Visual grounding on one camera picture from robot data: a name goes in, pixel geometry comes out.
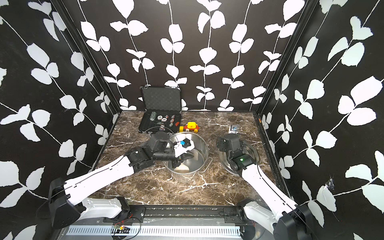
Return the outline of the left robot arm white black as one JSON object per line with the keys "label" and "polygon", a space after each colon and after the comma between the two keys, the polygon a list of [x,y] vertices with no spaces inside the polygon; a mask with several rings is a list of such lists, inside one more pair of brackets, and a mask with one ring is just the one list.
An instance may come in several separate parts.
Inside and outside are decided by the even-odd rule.
{"label": "left robot arm white black", "polygon": [[169,161],[173,168],[194,157],[194,141],[185,138],[171,141],[165,132],[157,132],[139,147],[135,147],[115,161],[80,177],[64,181],[53,180],[49,189],[48,206],[53,229],[62,229],[78,220],[109,218],[118,221],[131,214],[126,200],[91,200],[89,196],[105,186],[131,176],[155,164]]}

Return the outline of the stainless steel pot lid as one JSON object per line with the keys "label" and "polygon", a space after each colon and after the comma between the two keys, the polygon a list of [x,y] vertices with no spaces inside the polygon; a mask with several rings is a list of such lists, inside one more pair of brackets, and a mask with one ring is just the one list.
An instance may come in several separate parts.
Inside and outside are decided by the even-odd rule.
{"label": "stainless steel pot lid", "polygon": [[258,151],[249,143],[240,140],[242,145],[242,155],[228,160],[227,153],[219,151],[219,160],[225,170],[235,176],[241,176],[242,171],[252,164],[258,164],[260,155]]}

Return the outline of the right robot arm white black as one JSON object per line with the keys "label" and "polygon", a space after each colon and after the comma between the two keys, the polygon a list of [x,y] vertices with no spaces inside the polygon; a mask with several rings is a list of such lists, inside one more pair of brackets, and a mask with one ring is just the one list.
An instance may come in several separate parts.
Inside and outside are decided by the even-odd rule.
{"label": "right robot arm white black", "polygon": [[250,184],[267,204],[264,208],[251,201],[241,206],[246,219],[256,222],[276,240],[315,240],[314,216],[308,207],[300,207],[284,194],[263,172],[256,149],[236,134],[218,137],[221,159]]}

